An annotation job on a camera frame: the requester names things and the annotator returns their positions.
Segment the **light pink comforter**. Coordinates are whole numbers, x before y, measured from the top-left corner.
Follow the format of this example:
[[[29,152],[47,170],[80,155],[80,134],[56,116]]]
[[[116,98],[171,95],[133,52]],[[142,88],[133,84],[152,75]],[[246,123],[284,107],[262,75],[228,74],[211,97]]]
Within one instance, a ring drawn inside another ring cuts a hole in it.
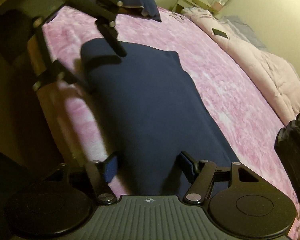
[[[232,24],[219,21],[207,10],[190,7],[181,14],[209,35],[249,76],[283,124],[300,113],[300,78],[285,59],[254,46]],[[212,28],[229,39],[216,36]]]

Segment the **black phone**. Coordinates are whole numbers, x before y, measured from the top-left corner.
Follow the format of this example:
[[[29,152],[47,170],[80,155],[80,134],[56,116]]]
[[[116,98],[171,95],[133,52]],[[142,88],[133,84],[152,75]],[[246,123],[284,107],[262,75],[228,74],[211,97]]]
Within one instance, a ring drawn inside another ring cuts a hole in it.
[[[212,32],[213,32],[213,34],[216,35],[216,36],[220,36],[220,37],[229,39],[228,35],[227,35],[225,32],[223,32],[223,31],[220,31],[220,30],[218,30],[218,29],[212,28]]]

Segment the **stack of folded black clothes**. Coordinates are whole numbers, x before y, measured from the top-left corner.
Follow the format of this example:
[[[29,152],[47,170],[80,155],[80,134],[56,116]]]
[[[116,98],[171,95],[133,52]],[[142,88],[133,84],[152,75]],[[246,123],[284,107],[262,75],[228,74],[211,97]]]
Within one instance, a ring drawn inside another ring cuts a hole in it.
[[[300,113],[279,130],[274,149],[300,202]]]

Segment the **navy blue garment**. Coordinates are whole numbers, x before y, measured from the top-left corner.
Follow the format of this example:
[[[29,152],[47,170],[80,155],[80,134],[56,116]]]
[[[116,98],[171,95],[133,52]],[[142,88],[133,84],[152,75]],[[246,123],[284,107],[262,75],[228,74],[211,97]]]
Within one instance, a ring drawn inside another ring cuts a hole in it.
[[[84,74],[118,168],[139,195],[182,195],[190,187],[177,166],[185,151],[229,166],[230,144],[204,106],[175,51],[124,42],[118,57],[103,38],[81,47]]]

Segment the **pink fleece blanket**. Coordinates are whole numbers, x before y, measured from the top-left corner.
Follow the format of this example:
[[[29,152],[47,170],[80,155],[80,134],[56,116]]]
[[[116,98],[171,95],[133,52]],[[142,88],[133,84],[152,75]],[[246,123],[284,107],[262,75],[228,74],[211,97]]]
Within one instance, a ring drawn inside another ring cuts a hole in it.
[[[297,197],[274,150],[283,126],[258,88],[241,67],[188,18],[160,9],[161,21],[119,15],[119,39],[178,53],[210,115],[239,160],[285,193]],[[89,106],[74,85],[59,81],[38,91],[45,114],[57,124],[51,132],[65,161],[81,166],[103,160],[111,152]]]

